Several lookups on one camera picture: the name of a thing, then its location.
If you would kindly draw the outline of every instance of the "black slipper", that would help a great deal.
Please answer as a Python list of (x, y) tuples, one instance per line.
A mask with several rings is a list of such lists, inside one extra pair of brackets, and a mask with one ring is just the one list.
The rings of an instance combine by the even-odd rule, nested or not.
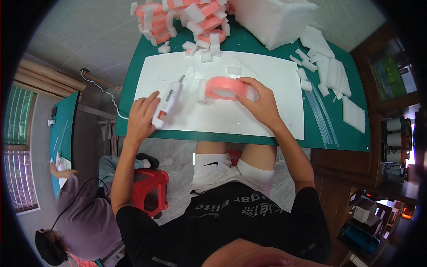
[(153, 158), (152, 156), (149, 156), (145, 153), (138, 153), (136, 155), (136, 159), (148, 159), (149, 163), (151, 164), (151, 167), (149, 169), (157, 169), (159, 167), (159, 161), (156, 158)]

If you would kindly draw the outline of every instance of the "white sock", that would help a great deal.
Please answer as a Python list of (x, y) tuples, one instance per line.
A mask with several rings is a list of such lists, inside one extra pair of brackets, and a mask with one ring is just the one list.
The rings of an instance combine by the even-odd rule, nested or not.
[(144, 163), (144, 168), (149, 169), (151, 167), (151, 164), (148, 159), (143, 159), (142, 162)]

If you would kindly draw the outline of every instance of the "black t-shirt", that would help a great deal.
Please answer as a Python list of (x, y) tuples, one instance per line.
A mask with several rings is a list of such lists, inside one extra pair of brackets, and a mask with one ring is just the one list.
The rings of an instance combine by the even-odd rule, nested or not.
[(130, 206), (122, 207), (116, 220), (134, 267), (201, 266), (238, 238), (319, 263), (330, 252), (326, 219), (312, 187), (298, 192), (291, 213), (262, 193), (230, 182), (193, 197), (182, 216), (164, 225)]

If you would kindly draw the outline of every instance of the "white board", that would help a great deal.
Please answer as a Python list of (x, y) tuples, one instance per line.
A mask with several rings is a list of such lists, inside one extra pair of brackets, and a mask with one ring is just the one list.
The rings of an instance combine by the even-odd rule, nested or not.
[(185, 52), (146, 57), (135, 100), (156, 90), (163, 97), (169, 85), (185, 75), (179, 101), (173, 113), (166, 117), (166, 130), (273, 137), (273, 133), (238, 101), (208, 99), (205, 105), (196, 102), (200, 79), (237, 78), (227, 74), (227, 65), (241, 67), (241, 76), (254, 77), (273, 90), (280, 117), (295, 139), (304, 140), (304, 109), (296, 63), (231, 51), (222, 51), (221, 58), (213, 58), (213, 62), (201, 63), (199, 51), (193, 57), (185, 56)]

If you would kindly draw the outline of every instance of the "white hot glue gun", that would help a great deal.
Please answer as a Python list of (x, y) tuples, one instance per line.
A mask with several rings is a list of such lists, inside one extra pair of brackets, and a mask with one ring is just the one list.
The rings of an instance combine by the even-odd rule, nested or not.
[(175, 103), (178, 101), (179, 94), (182, 91), (182, 81), (185, 76), (182, 76), (179, 81), (173, 82), (169, 89), (166, 91), (165, 96), (161, 99), (159, 105), (154, 112), (153, 119), (151, 123), (156, 127), (156, 129), (162, 129), (165, 125), (164, 117), (169, 114)]

